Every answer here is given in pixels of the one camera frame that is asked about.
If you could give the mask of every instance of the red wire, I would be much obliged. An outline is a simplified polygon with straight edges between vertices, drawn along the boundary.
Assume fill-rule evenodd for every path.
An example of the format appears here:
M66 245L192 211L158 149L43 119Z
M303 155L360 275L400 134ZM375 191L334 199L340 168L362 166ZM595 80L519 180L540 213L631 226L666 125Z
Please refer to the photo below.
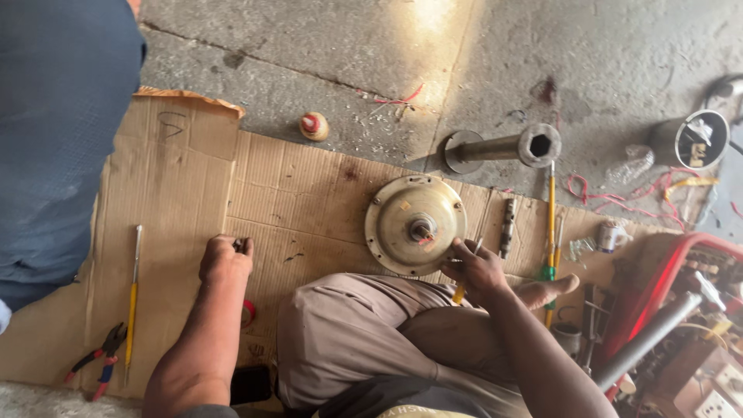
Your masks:
M410 100L415 99L415 96L418 96L419 93L421 93L421 90L423 90L423 86L425 86L426 83L421 84L420 87L418 87L418 90L415 90L413 94L410 95L410 97L402 100L382 100L382 99L374 99L374 102L376 103L390 103L390 104L402 104L402 103L408 103Z
M629 198L623 198L622 196L618 196L611 193L602 193L602 194L588 194L588 180L584 179L582 176L579 176L577 174L571 174L570 177L568 177L568 191L573 194L573 196L576 196L581 199L584 205L588 204L589 199L606 199L608 202L600 205L598 208L594 210L594 212L599 213L603 208L605 208L607 205L610 205L614 203L615 205L621 206L623 209L628 210L630 212L639 212L643 215L650 216L652 218L670 218L676 221L679 226L681 226L681 230L684 230L684 223L678 218L678 211L676 210L676 206L673 205L673 203L668 202L667 200L663 199L664 202L666 202L667 205L671 207L671 210L673 210L673 214L670 213L650 213L647 210L639 209L639 208L631 208L622 202L629 202L631 200L638 200L642 199L645 196L648 196L650 193L654 192L655 189L661 187L663 192L665 193L666 189L668 187L671 187L672 183L672 177L673 173L678 172L684 172L684 173L692 173L695 176L699 177L700 175L694 171L690 170L688 168L671 168L671 170L668 171L668 173L662 174L660 177L658 177L657 180L655 180L648 188L645 190L645 186L638 187L637 189L634 189L632 193L630 193ZM581 190L580 195L578 193L575 193L573 191L573 184L572 181L574 179L580 179L583 180L583 189Z
M741 211L740 211L740 210L738 210L738 206L736 205L736 203L735 203L735 202L731 202L731 203L730 203L730 206L733 206L733 212L735 212L735 213L736 213L736 215L738 215L738 216L740 216L741 218L743 218L743 213L741 213Z

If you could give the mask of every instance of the hand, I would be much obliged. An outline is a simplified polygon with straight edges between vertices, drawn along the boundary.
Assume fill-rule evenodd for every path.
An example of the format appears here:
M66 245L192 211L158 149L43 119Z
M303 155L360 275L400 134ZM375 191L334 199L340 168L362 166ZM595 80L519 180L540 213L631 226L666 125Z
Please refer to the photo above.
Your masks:
M480 247L477 255L473 254L477 242L455 238L452 242L454 254L461 261L447 261L441 272L453 279L467 290L467 298L479 306L484 306L486 298L494 292L506 290L511 292L501 266L501 257L491 250Z
M237 240L219 234L209 240L198 276L204 283L247 280L253 271L253 238Z

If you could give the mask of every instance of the crack in floor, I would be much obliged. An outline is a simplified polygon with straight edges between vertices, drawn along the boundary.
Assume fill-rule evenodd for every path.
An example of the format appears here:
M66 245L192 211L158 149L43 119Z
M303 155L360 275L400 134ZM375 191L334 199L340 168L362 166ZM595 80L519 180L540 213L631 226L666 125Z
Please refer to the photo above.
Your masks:
M323 77L320 74L317 74L317 73L314 73L314 72L311 72L311 71L300 70L300 69L291 68L291 67L284 67L283 65L276 64L275 62L271 62L271 61L265 60L265 59L263 59L261 57L257 57L255 55L249 54L249 53L243 51L242 49L228 48L226 46L215 44L214 42L210 42L210 41L207 41L205 39L189 38L188 36L181 35L179 33L173 32L172 30L163 29L160 26L156 25L155 23L149 22L147 20L141 20L141 21L139 21L139 25L141 27L143 27L143 28L148 29L148 30L153 30L155 32L165 33L167 35L175 36L175 37L177 37L179 39L183 39L183 40L186 40L186 41L197 42L197 43L199 43L201 45L206 45L206 46L210 46L212 48L221 49L221 50L223 50L225 52L229 52L231 54L238 54L238 55L240 55L242 57L250 58L250 59L255 60L255 61L258 61L258 62L263 62L265 64L269 64L269 65L273 65L275 67L283 68L285 70L289 70L289 71L295 72L297 74L308 75L310 77L317 78L319 80L325 81L327 83L333 84L333 85L338 86L338 87L345 87L347 89L353 89L355 91L356 90L361 90L361 91L364 91L367 94L377 95L377 96L379 96L379 98L383 98L383 99L387 99L387 100L393 100L394 99L392 97L385 97L385 96L383 96L382 94L380 94L380 93L378 93L376 91L372 91L372 90L368 90L368 89L361 89L359 87L352 86L352 85L350 85L348 83L344 83L343 81L340 81L340 80L337 80L337 79L333 80L333 79L330 79L330 78Z

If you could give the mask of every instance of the metal flange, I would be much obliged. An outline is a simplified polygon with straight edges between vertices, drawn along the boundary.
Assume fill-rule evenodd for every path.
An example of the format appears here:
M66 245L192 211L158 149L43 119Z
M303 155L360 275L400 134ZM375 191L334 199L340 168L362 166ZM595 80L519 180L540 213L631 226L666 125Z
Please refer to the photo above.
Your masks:
M403 276L424 276L451 260L455 237L467 234L467 215L459 195L429 176L389 182L366 211L366 244L374 258Z

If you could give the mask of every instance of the pliers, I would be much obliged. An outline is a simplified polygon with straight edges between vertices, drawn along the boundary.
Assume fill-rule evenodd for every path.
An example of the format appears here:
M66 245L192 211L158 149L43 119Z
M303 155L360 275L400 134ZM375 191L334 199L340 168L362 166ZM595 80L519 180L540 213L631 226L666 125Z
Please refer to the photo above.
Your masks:
M103 395L103 392L106 391L108 381L111 380L111 374L113 374L114 372L114 363L119 361L119 358L116 357L116 350L119 349L119 346L121 346L121 343L123 343L125 340L126 327L122 322L115 326L108 333L108 336L103 342L103 346L101 346L101 348L91 351L90 354L83 357L82 360L78 361L74 366L72 366L72 370L70 370L70 373L67 373L67 376L65 377L65 383L71 381L72 378L75 377L75 373L77 373L78 370L82 369L82 367L85 366L87 363L90 363L96 358L99 358L103 353L106 353L106 359L103 360L103 374L101 374L100 379L98 379L100 385L98 386L98 390L96 390L96 393L93 395L92 399L94 401L97 401L98 398Z

